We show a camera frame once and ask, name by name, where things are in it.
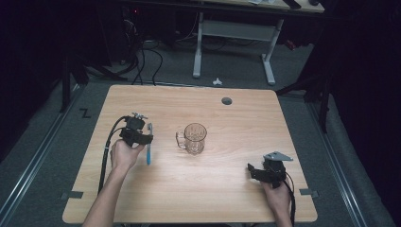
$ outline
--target black cable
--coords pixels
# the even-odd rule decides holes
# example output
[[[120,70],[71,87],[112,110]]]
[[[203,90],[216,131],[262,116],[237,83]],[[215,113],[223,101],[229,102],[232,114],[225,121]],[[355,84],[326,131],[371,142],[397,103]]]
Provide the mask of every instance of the black cable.
[[[281,179],[280,176],[274,171],[274,169],[269,166],[270,170],[274,173],[274,175],[276,176],[277,179]],[[292,180],[292,178],[289,176],[289,178],[292,181],[292,188],[294,188],[294,181]],[[291,188],[289,187],[288,183],[286,182],[286,179],[281,179],[281,181],[284,183],[284,185],[287,187],[288,189],[288,193],[289,193],[289,197],[291,198],[291,213],[290,213],[290,219],[291,219],[291,223],[292,226],[295,226],[295,196],[294,196],[294,189],[291,190]]]
[[[138,74],[136,74],[136,77],[133,79],[133,82],[131,83],[131,85],[133,85],[133,84],[136,82],[136,80],[137,80],[138,78],[141,79],[141,85],[143,85],[141,73],[142,73],[142,70],[143,70],[144,67],[145,67],[145,53],[144,53],[144,48],[141,48],[141,53],[142,53],[142,60],[143,60],[143,62],[142,62],[142,67],[141,67],[141,68],[138,68]]]
[[[159,54],[159,52],[157,52],[157,51],[155,51],[155,50],[152,50],[152,49],[146,49],[146,50],[147,50],[147,51],[151,51],[151,52],[153,52],[153,53],[159,55],[159,57],[160,57],[160,64],[159,64],[159,67],[156,69],[156,72],[154,72],[153,76],[151,77],[151,81],[153,82],[153,85],[156,86],[155,77],[156,77],[157,72],[159,72],[160,68],[162,67],[162,64],[163,64],[163,56],[162,56],[161,54]]]
[[[104,147],[104,153],[103,153],[103,160],[102,160],[102,166],[101,166],[101,172],[100,172],[100,181],[99,181],[99,188],[97,190],[97,194],[99,194],[99,192],[101,191],[101,189],[103,188],[103,184],[104,184],[104,178],[106,175],[106,165],[107,165],[107,156],[109,154],[109,145],[111,143],[112,140],[112,136],[114,135],[114,133],[118,130],[114,130],[115,127],[117,127],[118,123],[120,123],[120,121],[122,120],[126,120],[128,116],[121,116],[115,123],[114,126],[112,127],[112,129],[110,130],[109,133],[109,137],[107,138],[106,141],[106,146]]]

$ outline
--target gray carpet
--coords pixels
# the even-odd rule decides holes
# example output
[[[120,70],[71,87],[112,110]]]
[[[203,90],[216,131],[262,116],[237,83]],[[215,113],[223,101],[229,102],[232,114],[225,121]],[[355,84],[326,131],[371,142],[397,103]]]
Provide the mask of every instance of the gray carpet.
[[[296,80],[313,48],[307,46],[290,51],[285,46],[276,46],[271,65],[277,83],[271,87],[267,84],[257,53],[263,50],[261,45],[263,44],[243,47],[231,44],[219,51],[205,50],[201,77],[192,79],[194,46],[177,45],[171,48],[161,44],[153,49],[163,56],[163,65],[155,78],[157,82],[210,87],[214,86],[213,80],[219,78],[223,82],[220,87],[277,90]],[[218,44],[206,47],[216,48]],[[160,63],[160,58],[150,51],[145,51],[145,54],[146,64],[142,79],[149,81]],[[116,65],[112,70],[118,71],[122,67]],[[129,82],[119,82],[119,84],[129,84],[136,72],[135,69],[125,75],[129,78]],[[9,220],[9,226],[71,226],[61,219],[66,204],[66,200],[61,199],[61,194],[70,191],[73,186],[108,88],[116,83],[109,79],[91,76],[89,84],[81,90],[82,94],[71,107],[59,132],[55,135],[41,168]],[[294,92],[290,96],[279,97],[307,183],[319,194],[319,197],[314,198],[319,216],[317,221],[297,223],[296,226],[354,226],[326,155],[326,144],[322,140],[320,129],[316,126],[316,119],[311,115],[310,105],[305,104],[300,96],[302,93],[302,91]],[[20,141],[9,157],[1,163],[2,204],[6,202],[13,186],[59,115],[60,106],[59,86],[47,103],[32,117]],[[82,117],[82,109],[88,110],[87,115],[90,118]],[[367,226],[394,226],[353,151],[332,99],[327,128],[327,136],[343,171],[348,176]],[[274,226],[274,224],[260,224],[260,226]]]

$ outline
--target desk leg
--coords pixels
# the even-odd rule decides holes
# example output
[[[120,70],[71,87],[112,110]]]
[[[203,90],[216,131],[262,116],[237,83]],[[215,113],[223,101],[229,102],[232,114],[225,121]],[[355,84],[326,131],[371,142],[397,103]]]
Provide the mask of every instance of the desk leg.
[[[273,32],[273,36],[270,41],[268,52],[267,52],[267,54],[262,55],[262,61],[263,61],[263,65],[265,66],[265,73],[266,73],[266,77],[268,79],[269,85],[275,84],[274,74],[271,70],[271,65],[270,65],[270,58],[271,58],[271,54],[273,53],[274,47],[277,43],[278,36],[280,35],[280,31],[281,31],[281,27],[283,26],[283,23],[284,23],[283,19],[278,21],[277,26]]]
[[[198,25],[198,43],[197,43],[197,51],[195,52],[195,61],[194,61],[194,74],[193,78],[197,79],[201,76],[201,36],[203,32],[203,13],[200,12],[200,21]]]

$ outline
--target hand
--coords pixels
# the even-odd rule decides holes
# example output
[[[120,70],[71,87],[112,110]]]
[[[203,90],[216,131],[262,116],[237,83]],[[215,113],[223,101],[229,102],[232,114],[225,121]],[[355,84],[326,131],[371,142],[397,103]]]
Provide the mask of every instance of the hand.
[[[277,188],[272,188],[271,183],[260,182],[268,198],[268,206],[272,210],[277,226],[292,226],[289,214],[290,195],[284,183]]]
[[[124,140],[117,140],[112,146],[111,158],[112,168],[122,170],[125,174],[135,165],[139,152],[143,150],[145,145],[138,145],[135,148],[127,145]]]

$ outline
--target metal rail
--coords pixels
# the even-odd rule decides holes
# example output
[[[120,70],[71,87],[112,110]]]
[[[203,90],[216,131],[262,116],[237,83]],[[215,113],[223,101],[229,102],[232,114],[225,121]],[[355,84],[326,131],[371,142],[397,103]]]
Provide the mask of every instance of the metal rail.
[[[340,193],[342,195],[342,199],[344,200],[345,206],[348,209],[348,213],[350,214],[351,220],[354,222],[354,226],[364,227],[368,226],[362,212],[357,204],[357,200],[354,195],[354,191],[352,190],[350,184],[347,181],[347,178],[342,171],[339,160],[334,153],[333,147],[331,146],[330,140],[326,133],[322,131],[322,128],[319,125],[319,114],[316,110],[315,106],[312,103],[306,103],[306,107],[314,118],[314,124],[316,129],[319,131],[319,135],[321,136],[325,150],[327,159],[329,161],[329,165],[333,171],[334,178],[339,186]]]
[[[29,162],[26,170],[18,180],[17,184],[14,186],[12,192],[9,194],[8,199],[3,204],[0,210],[0,226],[8,226],[9,221],[12,218],[15,210],[17,209],[20,201],[23,199],[25,193],[29,189],[29,186],[35,179],[36,174],[38,173],[39,169],[44,162],[47,154],[49,153],[49,147],[53,142],[53,139],[57,132],[59,131],[62,122],[64,121],[65,117],[68,115],[71,107],[73,106],[74,102],[77,98],[81,95],[83,91],[82,86],[76,85],[73,90],[73,98],[69,106],[63,113],[59,113],[57,119],[50,127],[49,131],[47,132],[44,140],[39,145],[38,149],[36,150],[35,155],[32,157],[31,161]]]

